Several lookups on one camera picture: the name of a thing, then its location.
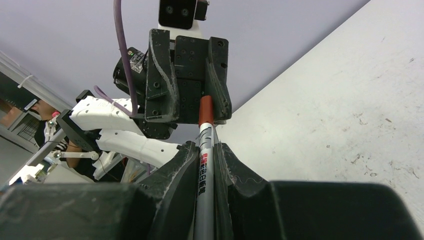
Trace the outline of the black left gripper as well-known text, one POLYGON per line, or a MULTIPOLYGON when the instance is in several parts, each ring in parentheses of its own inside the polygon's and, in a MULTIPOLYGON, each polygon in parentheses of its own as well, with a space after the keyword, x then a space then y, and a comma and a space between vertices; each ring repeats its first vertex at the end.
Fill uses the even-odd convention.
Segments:
POLYGON ((179 124, 197 125, 204 92, 212 97, 216 122, 232 117, 228 40, 178 36, 170 42, 170 31, 156 28, 148 39, 148 55, 135 47, 126 51, 137 112, 145 113, 134 122, 145 137, 166 140, 179 124))

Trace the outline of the silver marker pen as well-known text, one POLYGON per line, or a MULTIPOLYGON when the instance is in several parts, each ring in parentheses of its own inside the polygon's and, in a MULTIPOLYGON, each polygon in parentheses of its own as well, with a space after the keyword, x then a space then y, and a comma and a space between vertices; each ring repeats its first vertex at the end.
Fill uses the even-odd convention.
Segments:
POLYGON ((214 227, 214 128, 205 122, 200 125, 199 169, 193 238, 213 240, 214 227))

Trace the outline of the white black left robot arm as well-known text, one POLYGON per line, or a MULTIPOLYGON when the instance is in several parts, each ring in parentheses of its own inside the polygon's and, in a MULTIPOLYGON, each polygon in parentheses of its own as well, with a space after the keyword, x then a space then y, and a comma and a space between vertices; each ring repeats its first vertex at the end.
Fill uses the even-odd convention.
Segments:
POLYGON ((90 153, 96 169, 112 165, 107 153, 120 153, 155 167, 177 153, 169 143, 178 125, 219 125, 232 117, 227 87, 229 41, 152 29, 146 51, 127 49, 136 103, 106 100, 88 90, 57 121, 65 135, 90 153))

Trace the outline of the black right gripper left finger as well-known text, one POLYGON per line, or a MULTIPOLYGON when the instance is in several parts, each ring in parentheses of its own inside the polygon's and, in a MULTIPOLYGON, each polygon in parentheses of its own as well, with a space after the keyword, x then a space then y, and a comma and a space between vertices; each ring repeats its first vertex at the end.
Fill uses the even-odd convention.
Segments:
POLYGON ((197 189, 198 148, 183 144, 139 183, 32 184, 0 200, 3 240, 185 240, 197 189))

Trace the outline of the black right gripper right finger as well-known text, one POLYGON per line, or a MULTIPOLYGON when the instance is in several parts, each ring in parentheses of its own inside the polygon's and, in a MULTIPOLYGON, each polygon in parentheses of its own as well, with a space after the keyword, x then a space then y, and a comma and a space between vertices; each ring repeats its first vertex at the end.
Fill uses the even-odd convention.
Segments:
POLYGON ((421 240, 401 198, 361 182, 267 181, 214 145, 218 240, 421 240))

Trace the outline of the red marker cap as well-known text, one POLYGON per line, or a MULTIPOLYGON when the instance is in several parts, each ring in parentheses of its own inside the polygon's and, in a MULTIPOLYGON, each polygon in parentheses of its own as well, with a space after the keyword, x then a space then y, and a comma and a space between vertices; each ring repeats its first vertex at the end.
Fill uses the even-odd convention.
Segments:
POLYGON ((200 99, 198 126, 208 123, 214 124, 213 99, 210 95, 205 95, 200 99))

